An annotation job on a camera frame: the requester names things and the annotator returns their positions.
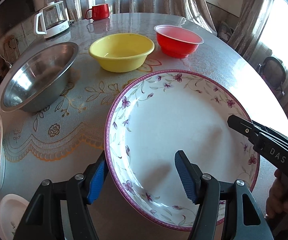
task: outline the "stainless steel basin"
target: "stainless steel basin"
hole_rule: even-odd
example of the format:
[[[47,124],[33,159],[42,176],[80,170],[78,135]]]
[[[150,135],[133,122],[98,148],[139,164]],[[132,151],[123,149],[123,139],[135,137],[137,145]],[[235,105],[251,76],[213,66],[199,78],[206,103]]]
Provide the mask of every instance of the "stainless steel basin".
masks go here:
[[[50,46],[28,59],[13,75],[1,97],[1,109],[36,112],[52,104],[64,90],[78,45],[63,42]]]

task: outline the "chair backrest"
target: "chair backrest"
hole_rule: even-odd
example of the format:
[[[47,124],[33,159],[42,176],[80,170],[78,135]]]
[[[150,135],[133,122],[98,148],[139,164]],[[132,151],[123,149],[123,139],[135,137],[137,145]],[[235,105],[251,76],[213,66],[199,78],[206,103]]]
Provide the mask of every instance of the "chair backrest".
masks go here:
[[[285,69],[278,59],[267,57],[261,65],[259,74],[264,75],[274,89],[279,88],[285,82]]]

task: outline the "pink plate rim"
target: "pink plate rim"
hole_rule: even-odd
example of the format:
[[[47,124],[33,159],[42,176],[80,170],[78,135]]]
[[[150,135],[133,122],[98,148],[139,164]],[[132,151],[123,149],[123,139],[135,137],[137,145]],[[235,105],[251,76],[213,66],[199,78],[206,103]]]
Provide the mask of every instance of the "pink plate rim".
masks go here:
[[[186,31],[188,31],[188,32],[191,32],[191,33],[193,33],[194,35],[197,35],[198,37],[200,37],[201,42],[183,41],[183,40],[179,40],[179,39],[176,39],[176,38],[167,36],[167,35],[165,35],[165,34],[163,34],[163,33],[160,33],[160,32],[158,31],[157,27],[160,27],[160,26],[171,26],[171,27],[174,27],[174,28],[181,28],[181,29],[183,29],[183,30],[186,30]],[[190,31],[190,30],[188,30],[188,29],[185,29],[185,28],[182,28],[182,27],[179,27],[179,26],[168,25],[168,24],[160,24],[160,25],[156,25],[156,26],[154,27],[154,30],[155,30],[158,34],[161,34],[162,36],[167,37],[167,38],[170,38],[170,39],[172,39],[172,40],[176,40],[176,41],[180,41],[180,42],[184,42],[184,43],[189,43],[189,44],[195,44],[195,45],[203,44],[203,43],[204,43],[204,40],[203,40],[203,38],[202,38],[200,35],[196,34],[196,33],[193,32],[193,31]]]
[[[120,191],[120,193],[122,194],[122,196],[127,200],[127,202],[129,202],[131,204],[131,206],[137,211],[139,212],[142,216],[144,216],[145,218],[151,220],[152,222],[166,227],[166,228],[170,228],[170,229],[175,229],[175,230],[179,230],[179,231],[191,231],[192,228],[191,227],[180,227],[180,226],[175,226],[175,225],[171,225],[165,222],[162,222],[152,216],[150,216],[149,214],[147,214],[145,211],[143,211],[138,205],[137,203],[135,203],[135,201],[126,193],[126,191],[124,190],[122,184],[120,183],[116,172],[114,170],[113,167],[113,163],[112,163],[112,159],[111,159],[111,153],[110,153],[110,149],[109,149],[109,130],[110,130],[110,123],[114,114],[114,111],[118,105],[118,103],[120,102],[120,100],[122,99],[122,97],[126,94],[126,92],[132,88],[134,85],[136,85],[137,83],[141,82],[142,80],[149,78],[151,76],[155,76],[157,74],[161,74],[161,73],[171,73],[171,72],[176,72],[176,73],[185,73],[185,74],[191,74],[194,76],[199,76],[202,78],[207,79],[208,81],[212,82],[213,84],[215,84],[216,86],[220,87],[221,89],[223,89],[232,99],[234,99],[234,101],[240,106],[240,108],[242,109],[242,111],[244,112],[244,114],[247,116],[248,121],[252,121],[251,118],[249,117],[249,115],[247,114],[246,110],[244,109],[244,107],[240,104],[240,102],[226,89],[224,88],[222,85],[218,84],[216,81],[202,75],[196,72],[192,72],[192,71],[188,71],[188,70],[181,70],[181,69],[166,69],[166,70],[159,70],[159,71],[155,71],[149,74],[146,74],[140,78],[137,78],[136,80],[134,80],[133,82],[131,82],[130,84],[128,84],[122,91],[121,93],[117,96],[117,98],[114,100],[109,112],[108,112],[108,117],[106,119],[106,123],[105,123],[105,132],[104,132],[104,150],[105,150],[105,157],[106,157],[106,161],[108,164],[108,168],[109,171],[112,175],[113,181],[116,185],[116,187],[118,188],[118,190]],[[259,171],[259,164],[260,164],[260,155],[257,153],[257,167],[256,167],[256,171],[255,171],[255,176],[254,176],[254,180],[252,182],[252,185],[250,186],[250,191],[252,192],[256,181],[257,181],[257,177],[258,177],[258,171]],[[224,219],[221,219],[220,221],[217,221],[216,225],[219,225],[221,223],[224,222]]]

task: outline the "glass kettle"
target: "glass kettle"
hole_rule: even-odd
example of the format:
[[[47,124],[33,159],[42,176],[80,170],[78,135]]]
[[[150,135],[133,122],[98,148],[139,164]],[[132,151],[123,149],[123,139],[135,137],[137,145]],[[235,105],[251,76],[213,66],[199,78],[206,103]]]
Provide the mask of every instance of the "glass kettle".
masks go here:
[[[38,30],[39,20],[42,31]],[[53,37],[69,28],[63,1],[51,2],[42,8],[34,17],[34,33],[44,35],[44,38]]]

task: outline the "white kettle handle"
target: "white kettle handle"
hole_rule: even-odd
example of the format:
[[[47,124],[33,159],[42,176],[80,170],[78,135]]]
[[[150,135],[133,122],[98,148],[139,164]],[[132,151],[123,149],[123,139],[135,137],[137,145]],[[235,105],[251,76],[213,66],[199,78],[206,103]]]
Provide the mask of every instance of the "white kettle handle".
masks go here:
[[[39,18],[41,18],[41,27],[42,27],[41,32],[38,30]],[[41,11],[35,15],[33,31],[34,31],[34,34],[36,34],[36,35],[39,35],[39,34],[46,35],[46,28],[45,28],[45,22],[44,22],[44,17],[43,17],[43,11]]]

